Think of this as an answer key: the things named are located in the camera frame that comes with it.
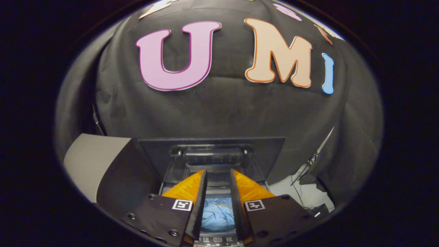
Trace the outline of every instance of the cable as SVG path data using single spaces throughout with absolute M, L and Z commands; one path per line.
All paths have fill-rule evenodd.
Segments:
M 297 195 L 299 196 L 299 199 L 300 199 L 300 202 L 302 203 L 303 208 L 309 210 L 309 207 L 305 207 L 305 204 L 303 204 L 302 198 L 301 198 L 301 196 L 299 195 L 299 191 L 297 191 L 296 186 L 293 185 L 293 187 L 294 187 L 294 189 L 296 190 Z
M 265 180 L 265 177 L 264 177 L 264 175 L 262 174 L 261 169 L 260 169 L 259 166 L 258 166 L 258 163 L 256 162 L 256 160 L 252 160 L 252 157 L 250 156 L 250 154 L 248 155 L 248 160 L 250 161 L 250 164 L 251 164 L 252 162 L 255 164 L 255 166 L 256 166 L 256 168 L 258 169 L 259 174 L 261 175 L 262 179 Z
M 306 175 L 306 174 L 308 173 L 308 171 L 311 169 L 311 167 L 309 166 L 309 164 L 311 163 L 311 165 L 313 165 L 313 164 L 314 164 L 314 161 L 315 161 L 315 159 L 317 158 L 318 155 L 319 155 L 319 153 L 315 152 L 315 153 L 313 154 L 313 156 L 311 157 L 311 159 L 307 161 L 307 163 L 306 163 L 306 167 L 308 167 L 308 170 L 306 170 L 305 173 L 303 173 L 303 172 L 305 171 L 306 167 L 302 170 L 302 172 L 299 174 L 299 176 L 297 176 L 297 178 L 296 178 L 294 181 L 293 181 L 293 175 L 291 175 L 291 181 L 292 181 L 291 185 L 293 186 L 294 190 L 296 191 L 297 195 L 299 196 L 299 199 L 300 199 L 300 202 L 302 203 L 303 208 L 308 209 L 308 210 L 311 210 L 311 209 L 308 208 L 308 207 L 305 207 L 305 204 L 304 204 L 303 201 L 302 201 L 302 197 L 300 196 L 299 192 L 297 191 L 296 186 L 294 185 L 294 183 L 295 183 L 297 180 L 299 180 L 301 177 L 303 177 L 304 175 Z
M 299 176 L 297 176 L 297 178 L 294 181 L 293 181 L 293 175 L 291 175 L 291 182 L 292 182 L 291 185 L 293 185 L 297 180 L 301 179 L 303 176 L 305 176 L 308 173 L 308 171 L 311 169 L 311 166 L 309 164 L 311 163 L 311 165 L 313 165 L 314 161 L 316 160 L 316 158 L 319 154 L 320 153 L 315 152 L 313 154 L 313 156 L 311 157 L 311 159 L 307 161 L 306 166 L 308 167 L 308 170 L 306 170 L 306 172 L 304 174 L 303 174 L 303 172 L 305 171 L 306 167 L 302 170 L 302 172 L 299 174 Z

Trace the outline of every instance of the letter u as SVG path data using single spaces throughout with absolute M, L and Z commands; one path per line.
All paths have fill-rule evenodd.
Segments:
M 140 38 L 140 72 L 145 83 L 157 90 L 173 91 L 193 87 L 206 78 L 212 61 L 212 35 L 221 28 L 219 22 L 193 22 L 181 28 L 190 34 L 189 65 L 181 71 L 168 71 L 163 66 L 163 40 L 171 34 L 164 29 Z

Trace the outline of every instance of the gray panel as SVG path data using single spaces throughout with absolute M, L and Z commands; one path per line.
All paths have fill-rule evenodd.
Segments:
M 130 138 L 81 134 L 68 149 L 64 168 L 76 187 L 92 203 L 102 177 Z
M 160 177 L 138 142 L 131 140 L 114 159 L 97 190 L 97 203 L 121 217 L 149 193 L 159 192 Z

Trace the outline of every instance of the blue letter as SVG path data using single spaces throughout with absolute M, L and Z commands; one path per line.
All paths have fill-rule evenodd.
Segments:
M 334 92 L 334 88 L 332 86 L 332 81 L 334 79 L 334 60 L 330 56 L 328 56 L 326 53 L 322 53 L 323 59 L 325 60 L 325 69 L 326 69 L 326 76 L 325 76 L 325 84 L 323 84 L 322 89 L 323 92 L 326 94 L 332 94 Z

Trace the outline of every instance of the blue cloth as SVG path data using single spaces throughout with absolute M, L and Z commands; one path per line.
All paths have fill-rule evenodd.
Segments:
M 206 198 L 201 227 L 211 232 L 231 231 L 235 228 L 231 198 Z

